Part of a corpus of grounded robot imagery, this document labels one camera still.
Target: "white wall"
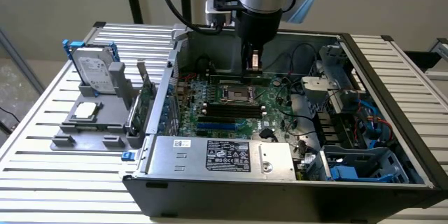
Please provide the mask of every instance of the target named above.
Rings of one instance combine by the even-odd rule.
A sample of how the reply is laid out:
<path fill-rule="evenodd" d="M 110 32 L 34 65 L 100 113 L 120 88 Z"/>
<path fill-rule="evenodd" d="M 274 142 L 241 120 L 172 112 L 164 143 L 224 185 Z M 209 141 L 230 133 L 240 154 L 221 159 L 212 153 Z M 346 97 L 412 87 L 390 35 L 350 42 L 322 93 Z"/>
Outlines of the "white wall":
<path fill-rule="evenodd" d="M 193 21 L 204 20 L 204 1 L 193 0 Z M 180 9 L 180 0 L 173 0 Z M 140 0 L 148 24 L 176 18 L 162 0 Z M 448 37 L 448 0 L 317 0 L 305 23 L 285 28 L 392 35 L 404 49 L 425 50 Z M 128 0 L 0 0 L 0 25 L 20 54 L 64 60 L 61 39 L 82 39 L 94 21 L 132 22 Z"/>

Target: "warning label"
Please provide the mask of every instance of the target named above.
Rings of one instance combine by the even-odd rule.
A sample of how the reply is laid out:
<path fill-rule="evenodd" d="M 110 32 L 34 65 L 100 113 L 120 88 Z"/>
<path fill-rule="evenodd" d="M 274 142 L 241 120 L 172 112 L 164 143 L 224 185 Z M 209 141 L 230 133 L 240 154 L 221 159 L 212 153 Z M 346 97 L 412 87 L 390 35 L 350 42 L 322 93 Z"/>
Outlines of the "warning label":
<path fill-rule="evenodd" d="M 250 172 L 248 142 L 206 141 L 206 170 Z"/>

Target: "sticker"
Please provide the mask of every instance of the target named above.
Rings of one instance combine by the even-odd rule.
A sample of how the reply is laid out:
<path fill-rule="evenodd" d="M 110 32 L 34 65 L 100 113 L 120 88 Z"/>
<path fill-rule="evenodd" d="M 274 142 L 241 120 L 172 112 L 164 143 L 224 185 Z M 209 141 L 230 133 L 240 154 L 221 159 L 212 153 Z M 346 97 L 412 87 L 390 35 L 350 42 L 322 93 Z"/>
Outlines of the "sticker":
<path fill-rule="evenodd" d="M 114 93 L 112 79 L 104 61 L 89 57 L 78 57 L 78 63 L 92 88 L 100 93 Z"/>
<path fill-rule="evenodd" d="M 249 143 L 206 141 L 205 168 L 216 172 L 249 173 Z"/>
<path fill-rule="evenodd" d="M 173 143 L 173 147 L 189 148 L 190 140 L 189 139 L 176 139 Z"/>

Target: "gray floor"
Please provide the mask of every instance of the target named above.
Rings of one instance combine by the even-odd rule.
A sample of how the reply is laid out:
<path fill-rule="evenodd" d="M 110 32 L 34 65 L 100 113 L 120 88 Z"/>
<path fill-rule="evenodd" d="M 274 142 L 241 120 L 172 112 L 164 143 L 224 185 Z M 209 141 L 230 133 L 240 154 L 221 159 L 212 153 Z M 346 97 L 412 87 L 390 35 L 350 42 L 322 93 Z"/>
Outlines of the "gray floor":
<path fill-rule="evenodd" d="M 40 81 L 46 86 L 62 67 L 62 61 L 29 60 Z M 10 59 L 0 58 L 0 106 L 16 115 L 18 120 L 26 115 L 38 95 L 21 75 Z M 0 110 L 0 120 L 8 127 L 17 125 L 16 119 Z M 6 135 L 0 132 L 0 146 Z"/>

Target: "metal rail platform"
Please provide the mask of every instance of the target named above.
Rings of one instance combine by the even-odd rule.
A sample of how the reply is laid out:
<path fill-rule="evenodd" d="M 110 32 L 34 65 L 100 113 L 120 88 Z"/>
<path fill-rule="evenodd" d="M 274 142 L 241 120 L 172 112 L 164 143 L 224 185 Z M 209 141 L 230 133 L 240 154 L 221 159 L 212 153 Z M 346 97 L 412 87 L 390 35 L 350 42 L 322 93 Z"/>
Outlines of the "metal rail platform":
<path fill-rule="evenodd" d="M 106 24 L 85 42 L 114 41 L 125 75 L 141 86 L 136 62 L 145 59 L 153 81 L 160 80 L 172 27 Z M 445 100 L 417 72 L 394 43 L 353 36 L 381 80 L 448 171 Z M 68 62 L 22 122 L 0 148 L 0 221 L 57 223 L 256 223 L 244 221 L 149 218 L 140 212 L 120 181 L 118 152 L 54 152 L 50 138 L 80 94 L 78 75 Z M 406 209 L 381 224 L 445 224 L 448 200 L 429 209 Z"/>

